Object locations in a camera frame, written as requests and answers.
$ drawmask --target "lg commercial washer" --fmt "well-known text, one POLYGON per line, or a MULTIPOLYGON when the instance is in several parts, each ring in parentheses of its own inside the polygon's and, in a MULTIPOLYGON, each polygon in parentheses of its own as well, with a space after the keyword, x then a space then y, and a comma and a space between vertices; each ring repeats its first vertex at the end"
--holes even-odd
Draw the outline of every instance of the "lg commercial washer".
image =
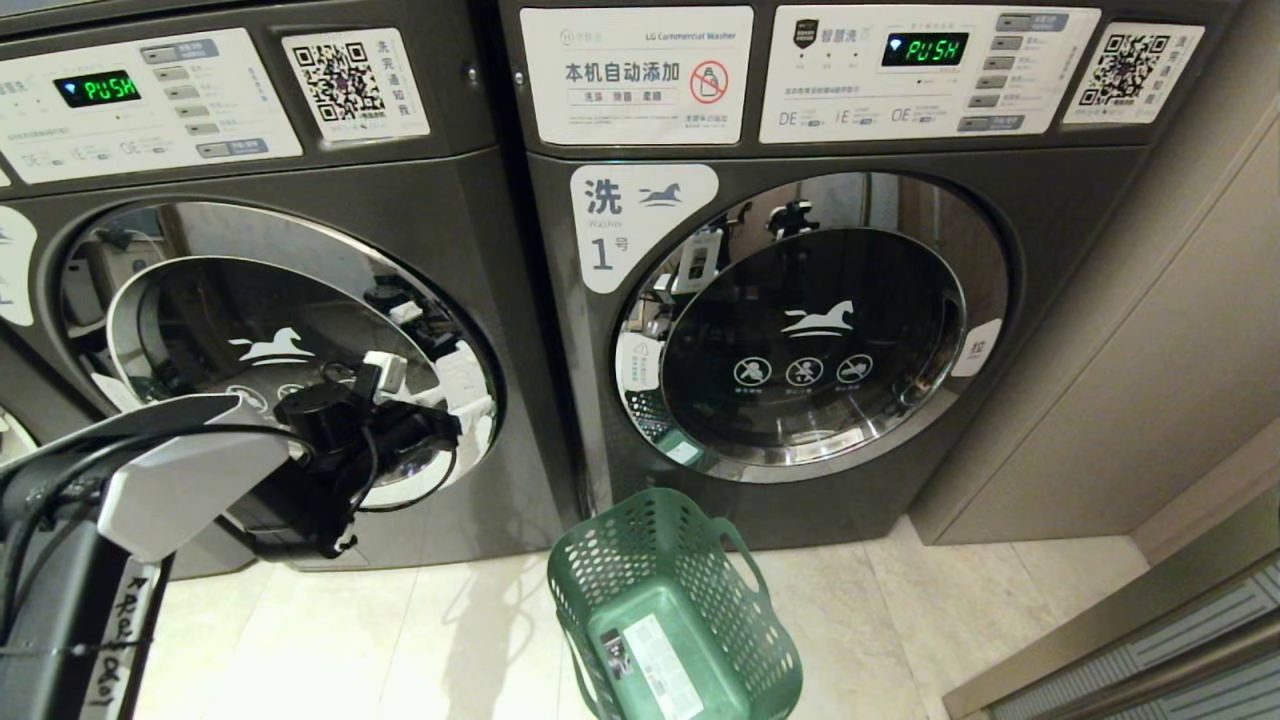
POLYGON ((320 569, 548 547, 577 502, 484 61, 461 0, 4 18, 0 316, 104 411, 234 392, 270 421, 397 355, 457 448, 383 468, 320 569))
POLYGON ((591 496, 753 547, 892 527, 1235 10, 608 5, 502 3, 591 496))

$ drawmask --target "laundry basket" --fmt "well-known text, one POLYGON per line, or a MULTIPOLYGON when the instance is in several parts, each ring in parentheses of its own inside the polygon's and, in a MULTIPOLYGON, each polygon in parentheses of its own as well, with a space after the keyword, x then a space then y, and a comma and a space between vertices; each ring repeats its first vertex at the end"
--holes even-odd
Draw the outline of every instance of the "laundry basket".
POLYGON ((641 492, 571 529, 547 578, 596 717, 776 720, 800 700, 800 656, 737 528, 676 491, 641 492))

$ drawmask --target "control panel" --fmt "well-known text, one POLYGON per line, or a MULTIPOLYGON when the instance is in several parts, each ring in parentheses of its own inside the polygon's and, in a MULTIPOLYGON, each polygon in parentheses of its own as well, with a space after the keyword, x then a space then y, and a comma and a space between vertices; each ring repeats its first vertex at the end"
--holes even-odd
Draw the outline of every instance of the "control panel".
POLYGON ((0 61, 0 152, 28 183, 302 154, 248 32, 0 61))
POLYGON ((778 8, 760 142, 1048 129, 1101 17, 1094 8, 778 8))

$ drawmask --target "basket handle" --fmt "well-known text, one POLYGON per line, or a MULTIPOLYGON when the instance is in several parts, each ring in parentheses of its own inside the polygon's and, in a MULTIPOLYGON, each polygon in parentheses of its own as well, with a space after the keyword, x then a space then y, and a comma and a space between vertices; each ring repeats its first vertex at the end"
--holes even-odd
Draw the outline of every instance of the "basket handle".
POLYGON ((751 557, 751 551, 746 548, 746 543, 742 542, 742 536, 739 534, 733 523, 730 523, 724 518, 714 518, 712 520, 712 528, 714 528, 717 537, 728 536, 728 541, 733 543, 733 548, 737 550, 737 553, 746 561, 746 566, 751 569, 751 573, 755 573, 755 584, 760 588, 755 594, 764 598, 764 602, 769 603, 772 607, 773 603, 769 601, 769 585, 764 582, 764 573, 760 573, 760 566, 755 564, 755 559, 751 557))
POLYGON ((564 642, 568 643, 568 659, 573 661, 573 675, 577 678, 577 692, 582 693, 582 702, 586 703, 586 708, 591 711, 594 717, 600 716, 595 698, 586 689, 586 678, 582 676, 582 665, 577 661, 577 648, 573 646, 573 638, 568 634, 568 625, 566 625, 564 614, 559 610, 556 611, 556 619, 559 620, 561 632, 564 633, 564 642))

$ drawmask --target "green push display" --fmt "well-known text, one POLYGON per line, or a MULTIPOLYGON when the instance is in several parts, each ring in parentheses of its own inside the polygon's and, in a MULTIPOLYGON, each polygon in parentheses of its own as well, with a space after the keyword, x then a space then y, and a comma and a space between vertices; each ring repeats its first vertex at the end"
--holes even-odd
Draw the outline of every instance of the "green push display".
POLYGON ((54 87, 72 108, 92 108, 110 102, 141 100, 138 86, 124 70, 65 77, 54 81, 54 87))
POLYGON ((895 32, 884 42, 886 68, 959 65, 968 32, 895 32))

